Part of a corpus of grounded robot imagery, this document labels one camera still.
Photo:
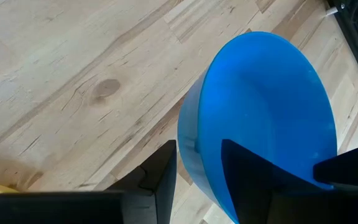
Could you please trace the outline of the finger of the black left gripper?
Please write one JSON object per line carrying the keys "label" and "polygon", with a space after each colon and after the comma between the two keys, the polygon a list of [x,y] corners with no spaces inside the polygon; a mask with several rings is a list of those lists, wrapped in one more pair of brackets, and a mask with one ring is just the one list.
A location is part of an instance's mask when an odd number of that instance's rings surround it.
{"label": "finger of the black left gripper", "polygon": [[358,148],[315,164],[313,177],[325,184],[358,186]]}

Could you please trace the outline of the blue plastic bowl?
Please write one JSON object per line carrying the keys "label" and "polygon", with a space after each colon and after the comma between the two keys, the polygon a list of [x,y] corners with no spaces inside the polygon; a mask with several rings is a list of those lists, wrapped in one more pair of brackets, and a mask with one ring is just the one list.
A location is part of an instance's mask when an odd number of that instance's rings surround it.
{"label": "blue plastic bowl", "polygon": [[221,162],[230,139],[313,183],[313,166],[335,157],[334,116],[307,58],[269,32],[230,40],[189,89],[180,109],[178,148],[193,182],[236,222]]}

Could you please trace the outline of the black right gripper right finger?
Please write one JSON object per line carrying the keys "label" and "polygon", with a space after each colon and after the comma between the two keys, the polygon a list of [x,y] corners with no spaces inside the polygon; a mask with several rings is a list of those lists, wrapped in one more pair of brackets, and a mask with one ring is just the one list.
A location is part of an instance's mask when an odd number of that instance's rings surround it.
{"label": "black right gripper right finger", "polygon": [[333,222],[333,212],[315,185],[229,139],[222,141],[221,159],[240,224]]}

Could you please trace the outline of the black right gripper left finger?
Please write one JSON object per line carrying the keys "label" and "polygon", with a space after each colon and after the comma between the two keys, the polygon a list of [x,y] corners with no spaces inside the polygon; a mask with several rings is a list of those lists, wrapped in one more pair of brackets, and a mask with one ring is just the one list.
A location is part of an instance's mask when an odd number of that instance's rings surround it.
{"label": "black right gripper left finger", "polygon": [[171,139],[107,188],[120,194],[119,224],[169,224],[177,179],[177,143]]}

